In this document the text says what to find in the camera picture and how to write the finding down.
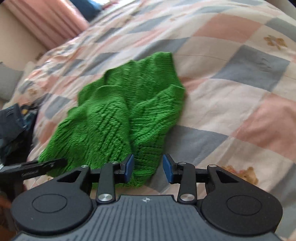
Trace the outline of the person's right hand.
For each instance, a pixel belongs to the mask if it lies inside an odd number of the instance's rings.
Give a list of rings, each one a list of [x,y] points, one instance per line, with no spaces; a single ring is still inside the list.
[[[0,195],[0,207],[10,209],[11,202],[3,195]]]

